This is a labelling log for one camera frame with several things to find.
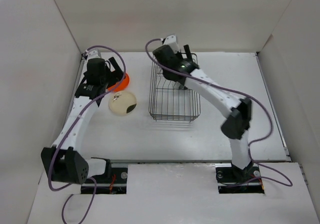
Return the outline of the orange plate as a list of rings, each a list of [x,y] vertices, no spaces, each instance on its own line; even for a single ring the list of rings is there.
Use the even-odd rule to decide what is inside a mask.
[[[126,73],[122,82],[117,82],[115,85],[108,87],[107,91],[119,92],[125,90],[130,83],[130,76]]]

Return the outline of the cream plate with black spot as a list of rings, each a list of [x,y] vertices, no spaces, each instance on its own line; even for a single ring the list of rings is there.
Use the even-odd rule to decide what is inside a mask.
[[[136,108],[137,98],[129,91],[119,91],[110,97],[108,106],[115,115],[125,116]]]

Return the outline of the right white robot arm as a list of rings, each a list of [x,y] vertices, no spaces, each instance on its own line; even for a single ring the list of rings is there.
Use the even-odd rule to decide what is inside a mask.
[[[214,81],[200,69],[192,59],[190,52],[187,53],[186,58],[183,58],[165,44],[152,53],[161,65],[165,79],[178,82],[197,92],[225,117],[220,129],[230,141],[233,165],[231,175],[235,180],[243,181],[249,176],[248,167],[251,164],[248,151],[252,117],[251,100],[241,99],[224,90],[212,87],[211,84],[214,84]]]

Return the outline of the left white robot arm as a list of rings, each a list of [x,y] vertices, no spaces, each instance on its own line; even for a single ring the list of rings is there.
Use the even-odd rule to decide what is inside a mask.
[[[51,147],[43,148],[41,159],[49,183],[83,184],[96,177],[105,183],[111,179],[109,159],[85,159],[81,155],[86,129],[98,110],[106,89],[121,81],[124,72],[114,57],[96,56],[86,60],[86,71],[74,95],[67,121]]]

